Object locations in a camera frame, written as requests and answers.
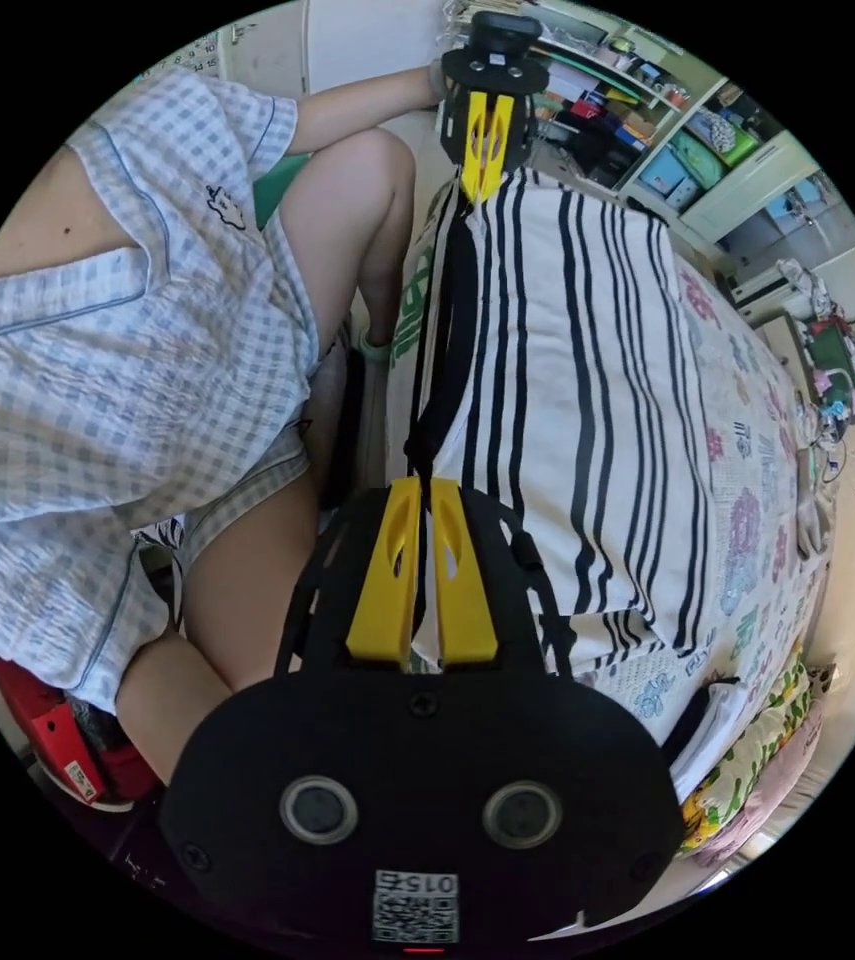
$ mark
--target white wall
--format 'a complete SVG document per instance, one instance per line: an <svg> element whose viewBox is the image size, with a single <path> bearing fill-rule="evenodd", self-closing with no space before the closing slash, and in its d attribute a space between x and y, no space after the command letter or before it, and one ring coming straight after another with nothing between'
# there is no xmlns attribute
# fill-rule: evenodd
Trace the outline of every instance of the white wall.
<svg viewBox="0 0 855 960"><path fill-rule="evenodd" d="M307 0L291 0L224 27L223 76L260 93L297 98L304 94L303 21Z"/></svg>
<svg viewBox="0 0 855 960"><path fill-rule="evenodd" d="M442 0L306 0L310 93L430 63Z"/></svg>

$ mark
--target qr code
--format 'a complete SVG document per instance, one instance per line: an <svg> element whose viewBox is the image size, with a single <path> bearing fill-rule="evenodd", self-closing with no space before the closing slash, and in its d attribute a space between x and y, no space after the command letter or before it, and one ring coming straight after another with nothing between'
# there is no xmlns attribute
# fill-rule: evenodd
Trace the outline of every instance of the qr code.
<svg viewBox="0 0 855 960"><path fill-rule="evenodd" d="M456 943L458 915L456 877L378 872L374 892L374 940Z"/></svg>

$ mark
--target storage box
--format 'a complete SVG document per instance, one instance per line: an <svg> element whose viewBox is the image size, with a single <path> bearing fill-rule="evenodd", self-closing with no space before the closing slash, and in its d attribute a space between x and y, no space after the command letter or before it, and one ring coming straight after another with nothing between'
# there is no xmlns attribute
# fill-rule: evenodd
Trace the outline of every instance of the storage box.
<svg viewBox="0 0 855 960"><path fill-rule="evenodd" d="M693 177L685 176L667 195L667 206L679 213L693 203L700 193L702 193L700 184Z"/></svg>
<svg viewBox="0 0 855 960"><path fill-rule="evenodd" d="M647 169L640 175L640 179L648 187L666 197L684 178L687 171L674 156L669 147L665 147L647 165Z"/></svg>
<svg viewBox="0 0 855 960"><path fill-rule="evenodd" d="M549 72L547 90L550 93L560 94L565 100L579 100L585 93L596 90L600 83L583 70L575 70L556 61L551 63Z"/></svg>
<svg viewBox="0 0 855 960"><path fill-rule="evenodd" d="M617 137L622 143L626 143L627 146L633 147L638 153L643 153L647 149L647 144L634 136L626 127L618 127L614 131L614 136Z"/></svg>
<svg viewBox="0 0 855 960"><path fill-rule="evenodd" d="M630 127L642 140L650 140L657 132L657 128L649 120L645 120L633 107L626 103L608 100L607 110L624 126Z"/></svg>

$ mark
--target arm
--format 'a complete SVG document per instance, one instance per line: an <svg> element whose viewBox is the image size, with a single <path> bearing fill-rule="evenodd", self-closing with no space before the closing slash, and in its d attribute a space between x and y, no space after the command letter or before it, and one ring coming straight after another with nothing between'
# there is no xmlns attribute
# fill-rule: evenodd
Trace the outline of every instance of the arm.
<svg viewBox="0 0 855 960"><path fill-rule="evenodd" d="M313 153L412 110L436 106L428 67L359 80L315 93L298 104L289 155Z"/></svg>

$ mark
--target green chair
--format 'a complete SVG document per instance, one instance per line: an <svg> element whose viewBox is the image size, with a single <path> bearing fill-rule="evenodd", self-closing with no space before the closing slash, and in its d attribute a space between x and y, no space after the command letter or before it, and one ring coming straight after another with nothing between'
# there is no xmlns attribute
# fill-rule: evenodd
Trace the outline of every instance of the green chair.
<svg viewBox="0 0 855 960"><path fill-rule="evenodd" d="M254 212L257 229L263 230L277 209L284 192L310 157L283 157L270 173L254 181Z"/></svg>

